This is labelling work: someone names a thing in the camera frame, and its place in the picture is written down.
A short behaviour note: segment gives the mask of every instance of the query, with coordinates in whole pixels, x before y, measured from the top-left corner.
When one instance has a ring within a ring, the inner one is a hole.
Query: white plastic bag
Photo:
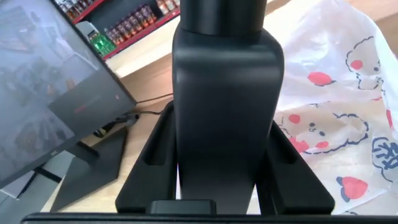
[[[342,0],[293,0],[264,27],[285,55],[275,121],[334,197],[333,214],[396,204],[373,200],[398,182],[398,61],[381,31]]]

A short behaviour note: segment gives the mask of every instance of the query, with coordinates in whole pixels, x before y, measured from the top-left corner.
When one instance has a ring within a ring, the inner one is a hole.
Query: black monitor stand
[[[79,142],[67,150],[76,157],[63,178],[51,212],[66,207],[118,178],[127,133],[127,127],[123,127],[93,147]]]

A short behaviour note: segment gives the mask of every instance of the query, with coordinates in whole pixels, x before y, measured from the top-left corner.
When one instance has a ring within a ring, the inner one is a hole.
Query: monitor base
[[[50,211],[59,211],[116,180],[126,137],[127,127],[124,127],[94,145],[99,156],[91,163],[73,158]]]

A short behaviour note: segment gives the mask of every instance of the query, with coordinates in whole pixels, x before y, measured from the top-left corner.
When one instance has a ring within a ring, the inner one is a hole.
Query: computer monitor
[[[53,1],[0,1],[0,189],[135,104]]]

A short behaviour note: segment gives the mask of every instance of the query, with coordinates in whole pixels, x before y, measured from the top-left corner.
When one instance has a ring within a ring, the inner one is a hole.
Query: red shelf
[[[77,24],[84,17],[86,17],[89,13],[91,13],[96,7],[98,7],[102,2],[106,0],[96,0],[91,5],[89,5],[76,19],[73,20],[73,24]]]
[[[166,22],[174,19],[178,15],[180,15],[180,9],[175,9],[175,10],[169,12],[167,15],[165,15],[164,17],[162,17],[161,19],[159,19],[158,21],[156,21],[154,24],[150,25],[149,27],[146,27],[143,31],[141,31],[140,33],[138,33],[134,37],[131,37],[127,41],[125,41],[125,42],[121,43],[120,45],[118,45],[112,52],[110,52],[109,54],[105,55],[103,57],[103,59],[106,60],[108,58],[111,58],[111,57],[115,56],[120,51],[128,48],[130,45],[134,44],[138,40],[141,40],[143,37],[145,37],[146,35],[150,34],[153,31],[155,31],[156,29],[158,29],[159,27],[164,25]]]

